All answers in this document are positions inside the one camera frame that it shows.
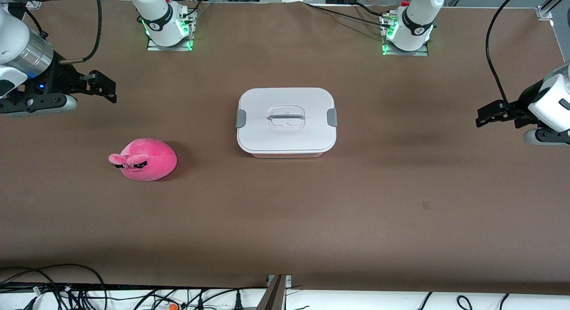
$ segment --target brown table surface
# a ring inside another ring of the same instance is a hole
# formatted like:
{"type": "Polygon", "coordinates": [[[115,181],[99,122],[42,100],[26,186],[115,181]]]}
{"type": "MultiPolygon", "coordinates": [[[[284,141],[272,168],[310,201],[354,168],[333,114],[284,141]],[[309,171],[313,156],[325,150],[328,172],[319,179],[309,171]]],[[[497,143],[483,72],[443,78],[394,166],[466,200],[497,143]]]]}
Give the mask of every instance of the brown table surface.
{"type": "MultiPolygon", "coordinates": [[[[116,284],[287,273],[303,288],[570,291],[568,148],[527,145],[511,122],[475,126],[499,98],[485,59],[494,9],[442,10],[429,57],[383,56],[375,26],[301,3],[214,4],[192,52],[146,52],[130,2],[103,13],[98,53],[77,69],[114,79],[118,103],[78,95],[71,113],[0,118],[0,265],[77,262],[116,284]],[[236,108],[255,87],[328,90],[334,148],[314,160],[243,152],[236,108]],[[107,161],[144,137],[179,156],[160,182],[107,161]]],[[[67,58],[91,50],[94,1],[35,14],[67,58]]],[[[512,100],[562,64],[530,9],[504,11],[491,50],[512,100]]]]}

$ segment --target pink plush toy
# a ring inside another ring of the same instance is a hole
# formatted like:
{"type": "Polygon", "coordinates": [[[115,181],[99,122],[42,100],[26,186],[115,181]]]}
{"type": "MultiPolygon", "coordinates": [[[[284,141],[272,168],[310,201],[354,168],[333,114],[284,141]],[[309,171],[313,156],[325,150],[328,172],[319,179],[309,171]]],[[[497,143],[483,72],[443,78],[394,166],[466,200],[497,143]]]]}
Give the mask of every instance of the pink plush toy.
{"type": "Polygon", "coordinates": [[[129,143],[121,154],[109,155],[109,162],[120,168],[127,179],[147,182],[170,174],[177,159],[167,144],[153,138],[141,138],[129,143]]]}

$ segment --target plush toy ear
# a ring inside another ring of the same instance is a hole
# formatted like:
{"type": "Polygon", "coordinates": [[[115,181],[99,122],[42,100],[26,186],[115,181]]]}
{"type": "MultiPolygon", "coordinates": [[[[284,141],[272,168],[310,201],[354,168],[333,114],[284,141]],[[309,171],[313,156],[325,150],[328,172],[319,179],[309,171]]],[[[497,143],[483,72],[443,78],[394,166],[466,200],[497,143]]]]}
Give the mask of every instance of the plush toy ear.
{"type": "Polygon", "coordinates": [[[142,162],[145,162],[146,160],[148,160],[148,155],[146,154],[135,154],[135,155],[131,155],[126,159],[126,163],[129,164],[130,166],[133,166],[134,164],[141,164],[142,162]]]}
{"type": "Polygon", "coordinates": [[[109,155],[109,162],[113,165],[121,165],[125,164],[126,158],[120,154],[111,154],[109,155]]]}

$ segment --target black cable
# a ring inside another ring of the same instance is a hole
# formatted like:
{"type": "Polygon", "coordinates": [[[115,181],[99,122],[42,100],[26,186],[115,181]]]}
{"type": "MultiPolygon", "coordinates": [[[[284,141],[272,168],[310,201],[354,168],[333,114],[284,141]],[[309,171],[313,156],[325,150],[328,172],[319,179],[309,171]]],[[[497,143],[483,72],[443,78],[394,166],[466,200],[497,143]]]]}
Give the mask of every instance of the black cable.
{"type": "Polygon", "coordinates": [[[87,306],[87,308],[90,306],[93,310],[97,310],[89,301],[89,296],[87,296],[86,290],[81,292],[81,299],[83,300],[83,304],[87,306]]]}
{"type": "Polygon", "coordinates": [[[466,296],[457,296],[457,305],[460,306],[460,308],[462,308],[463,310],[473,310],[473,307],[471,306],[471,302],[469,301],[469,299],[466,296]],[[467,302],[467,304],[469,304],[469,308],[465,308],[462,304],[461,304],[461,300],[465,300],[467,302]]]}
{"type": "Polygon", "coordinates": [[[425,308],[426,303],[428,302],[428,299],[430,298],[430,296],[432,296],[433,292],[428,292],[428,294],[426,295],[425,298],[423,298],[423,302],[422,305],[418,308],[418,310],[423,310],[423,308],[425,308]]]}
{"type": "Polygon", "coordinates": [[[71,293],[71,292],[67,292],[67,302],[69,303],[69,307],[71,309],[74,309],[73,304],[71,303],[71,301],[74,301],[75,304],[77,304],[77,307],[79,309],[85,309],[84,307],[81,307],[81,297],[80,295],[77,296],[77,298],[75,298],[75,296],[71,293]]]}
{"type": "Polygon", "coordinates": [[[91,50],[89,55],[82,58],[82,60],[84,62],[87,62],[88,60],[91,59],[91,57],[93,57],[93,55],[95,55],[95,53],[97,52],[97,49],[99,48],[99,43],[101,42],[101,31],[102,31],[102,26],[103,26],[103,14],[102,14],[102,8],[101,8],[101,0],[96,0],[96,1],[97,1],[97,38],[95,39],[95,45],[93,46],[93,50],[91,50]]]}
{"type": "Polygon", "coordinates": [[[186,17],[189,16],[190,14],[194,13],[196,10],[198,10],[198,7],[200,7],[200,3],[202,1],[198,1],[198,3],[196,4],[196,7],[194,7],[194,9],[192,9],[191,11],[189,11],[187,14],[183,14],[182,17],[186,17]]]}
{"type": "Polygon", "coordinates": [[[196,300],[197,298],[201,298],[201,297],[202,297],[202,294],[203,294],[204,292],[206,292],[207,290],[208,290],[208,289],[202,289],[202,290],[200,290],[200,293],[199,293],[199,294],[196,294],[196,296],[195,296],[194,298],[192,298],[191,300],[189,300],[180,310],[184,310],[184,309],[188,308],[188,307],[190,306],[190,304],[191,304],[192,302],[194,302],[194,300],[196,300]]]}
{"type": "Polygon", "coordinates": [[[234,305],[233,310],[244,310],[244,305],[242,304],[242,294],[240,294],[240,290],[236,291],[236,304],[234,305]]]}
{"type": "Polygon", "coordinates": [[[10,294],[12,292],[18,292],[18,291],[23,291],[23,290],[30,291],[30,290],[33,290],[35,286],[37,286],[37,285],[22,286],[22,287],[18,287],[18,288],[0,288],[0,294],[10,294]]]}
{"type": "Polygon", "coordinates": [[[195,308],[198,310],[204,310],[204,301],[202,300],[202,292],[198,295],[198,306],[195,308]]]}
{"type": "MultiPolygon", "coordinates": [[[[16,275],[13,275],[13,276],[9,277],[8,279],[6,279],[6,280],[0,282],[0,284],[4,284],[4,283],[6,283],[6,282],[9,281],[9,280],[16,279],[16,278],[21,277],[21,276],[23,276],[23,275],[25,275],[25,274],[27,274],[27,273],[30,273],[30,272],[38,272],[38,273],[42,274],[43,272],[41,272],[41,270],[50,269],[50,268],[60,268],[60,267],[78,267],[78,268],[86,269],[86,270],[92,272],[92,273],[97,277],[98,281],[101,283],[101,288],[102,288],[103,292],[105,293],[105,308],[104,308],[104,310],[107,309],[107,299],[106,299],[106,297],[107,297],[107,291],[106,291],[105,283],[104,283],[104,281],[103,281],[101,275],[100,275],[95,269],[93,269],[93,268],[91,268],[91,267],[87,267],[86,265],[78,265],[77,263],[63,263],[63,264],[61,264],[61,265],[47,265],[47,266],[45,266],[45,267],[40,267],[40,268],[36,268],[36,269],[34,269],[34,268],[27,268],[27,267],[6,267],[6,268],[0,268],[0,271],[6,270],[6,269],[19,269],[19,268],[20,268],[20,269],[22,269],[22,268],[23,268],[23,269],[27,269],[26,271],[22,271],[22,272],[20,272],[20,273],[17,273],[16,275]]],[[[57,286],[55,286],[55,283],[54,283],[52,280],[50,281],[50,283],[52,283],[53,286],[55,287],[55,289],[57,290],[57,286]]]]}
{"type": "Polygon", "coordinates": [[[338,12],[336,12],[336,11],[334,11],[334,10],[322,8],[322,7],[315,6],[315,5],[311,5],[311,4],[307,4],[307,3],[305,3],[305,4],[308,5],[308,6],[311,6],[311,7],[313,7],[313,8],[316,8],[316,9],[324,10],[325,12],[329,12],[329,13],[337,14],[337,15],[340,15],[340,16],[352,18],[353,20],[360,20],[361,22],[365,22],[365,23],[369,23],[369,24],[374,24],[374,25],[376,25],[376,26],[385,27],[385,28],[389,28],[389,27],[390,27],[390,25],[388,25],[388,24],[381,24],[381,23],[378,23],[378,22],[372,22],[372,21],[370,21],[370,20],[363,20],[362,18],[354,17],[354,16],[347,15],[347,14],[338,13],[338,12]]]}
{"type": "Polygon", "coordinates": [[[357,2],[357,1],[351,2],[351,3],[348,4],[348,5],[360,6],[360,7],[364,8],[364,10],[366,10],[366,11],[367,11],[368,13],[370,13],[370,14],[373,14],[373,15],[375,15],[375,16],[382,16],[381,13],[376,13],[376,12],[373,11],[372,9],[369,9],[368,7],[364,6],[363,4],[361,4],[361,3],[357,2]]]}
{"type": "Polygon", "coordinates": [[[505,102],[505,107],[506,107],[507,111],[509,111],[509,112],[511,112],[512,109],[509,106],[509,102],[507,101],[507,95],[505,95],[505,90],[503,89],[503,85],[501,85],[501,80],[499,79],[499,75],[497,75],[497,71],[495,70],[495,67],[493,66],[493,61],[491,60],[491,55],[489,53],[489,38],[491,36],[491,30],[493,29],[493,25],[495,24],[495,20],[497,20],[497,17],[499,16],[499,14],[503,10],[503,8],[505,8],[505,6],[510,1],[511,0],[505,0],[503,2],[503,4],[501,5],[501,7],[499,7],[497,12],[495,13],[495,16],[493,16],[493,19],[491,20],[491,24],[489,24],[489,29],[487,30],[487,38],[485,40],[485,53],[487,56],[487,62],[489,63],[489,68],[491,69],[491,73],[493,73],[493,77],[495,77],[495,81],[497,82],[497,86],[499,87],[499,92],[501,93],[501,97],[503,98],[503,101],[505,102]]]}
{"type": "Polygon", "coordinates": [[[230,289],[230,290],[218,292],[217,294],[214,294],[213,296],[211,296],[209,298],[205,298],[204,300],[202,300],[202,304],[212,300],[213,298],[216,298],[217,296],[221,296],[222,294],[226,294],[228,292],[237,291],[237,290],[246,290],[246,289],[265,289],[265,288],[266,288],[265,286],[247,286],[245,288],[235,288],[235,289],[230,289]]]}
{"type": "Polygon", "coordinates": [[[30,16],[32,22],[34,22],[34,24],[36,25],[36,27],[37,27],[37,32],[39,33],[39,36],[45,40],[45,38],[47,38],[47,36],[48,36],[47,32],[44,32],[44,31],[43,31],[43,29],[41,28],[41,25],[39,24],[39,22],[38,22],[37,19],[35,18],[34,14],[32,14],[32,13],[30,12],[30,10],[28,9],[28,7],[26,7],[26,4],[22,2],[22,3],[20,3],[20,5],[22,5],[22,8],[24,9],[24,12],[25,12],[26,14],[28,14],[28,16],[30,16]]]}
{"type": "Polygon", "coordinates": [[[158,291],[158,289],[152,290],[151,292],[149,292],[147,295],[145,295],[138,303],[136,306],[134,306],[133,310],[137,310],[139,308],[139,306],[141,306],[141,304],[143,304],[144,300],[147,300],[147,298],[151,297],[153,294],[155,294],[158,291]]]}
{"type": "Polygon", "coordinates": [[[507,300],[508,297],[509,294],[505,294],[505,296],[503,296],[503,298],[501,299],[501,303],[499,305],[499,310],[503,310],[503,303],[505,303],[505,300],[507,300]]]}
{"type": "MultiPolygon", "coordinates": [[[[114,301],[125,301],[125,300],[135,300],[136,298],[144,298],[145,296],[138,296],[138,297],[130,297],[130,298],[113,298],[113,297],[107,297],[107,299],[109,300],[114,300],[114,301]]],[[[105,297],[95,297],[95,296],[87,296],[87,298],[90,299],[101,299],[101,298],[105,298],[105,297]]]]}
{"type": "Polygon", "coordinates": [[[43,271],[41,271],[41,269],[34,269],[34,268],[30,268],[30,267],[4,267],[4,268],[0,268],[0,271],[22,270],[22,269],[25,271],[22,271],[20,273],[16,273],[15,275],[9,277],[8,279],[0,282],[0,286],[9,280],[16,279],[17,277],[21,277],[23,275],[26,275],[27,273],[37,272],[38,274],[43,276],[51,284],[51,286],[46,285],[46,287],[49,289],[50,292],[53,293],[53,296],[55,297],[55,300],[57,301],[57,310],[61,310],[61,303],[63,302],[63,299],[61,298],[61,295],[59,295],[59,289],[57,289],[57,285],[55,284],[55,282],[48,275],[46,275],[43,271]]]}
{"type": "Polygon", "coordinates": [[[32,300],[30,300],[30,302],[28,302],[28,304],[26,304],[26,306],[24,307],[23,310],[32,310],[34,308],[34,303],[37,300],[37,297],[34,297],[32,300]]]}
{"type": "Polygon", "coordinates": [[[165,295],[164,297],[155,294],[154,297],[159,298],[160,300],[159,300],[159,302],[155,302],[155,304],[152,306],[152,309],[153,309],[153,310],[156,310],[156,308],[158,308],[158,307],[160,306],[160,304],[161,304],[164,300],[166,300],[166,301],[168,301],[168,302],[170,302],[170,303],[174,303],[174,304],[176,304],[177,306],[179,306],[179,308],[180,308],[180,304],[179,304],[178,302],[176,302],[176,301],[171,300],[171,299],[168,298],[168,296],[170,296],[171,294],[175,293],[176,291],[177,291],[177,290],[172,290],[171,292],[169,292],[169,293],[168,293],[167,295],[165,295]]]}

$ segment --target mounting plate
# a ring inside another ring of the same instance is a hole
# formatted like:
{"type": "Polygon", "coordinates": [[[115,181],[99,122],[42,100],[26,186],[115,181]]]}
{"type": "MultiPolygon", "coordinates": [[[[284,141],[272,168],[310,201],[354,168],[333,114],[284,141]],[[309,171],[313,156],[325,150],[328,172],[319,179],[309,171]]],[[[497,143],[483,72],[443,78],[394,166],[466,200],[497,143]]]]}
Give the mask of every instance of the mounting plate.
{"type": "MultiPolygon", "coordinates": [[[[381,24],[390,24],[390,20],[384,18],[383,16],[379,17],[381,24]]],[[[387,34],[389,28],[381,27],[380,28],[380,36],[382,36],[382,54],[383,55],[399,55],[399,56],[428,56],[428,43],[423,43],[422,47],[419,50],[415,50],[413,52],[408,52],[406,50],[401,50],[397,48],[394,43],[387,39],[387,34]]]]}
{"type": "Polygon", "coordinates": [[[542,11],[542,6],[538,6],[537,8],[535,8],[535,12],[536,12],[536,18],[538,18],[538,20],[552,20],[552,13],[544,14],[542,11]]]}
{"type": "MultiPolygon", "coordinates": [[[[275,275],[267,275],[266,285],[269,286],[274,278],[275,278],[275,275]]],[[[287,280],[287,283],[285,284],[285,288],[291,288],[291,276],[287,275],[287,276],[285,276],[285,279],[287,280]]]]}

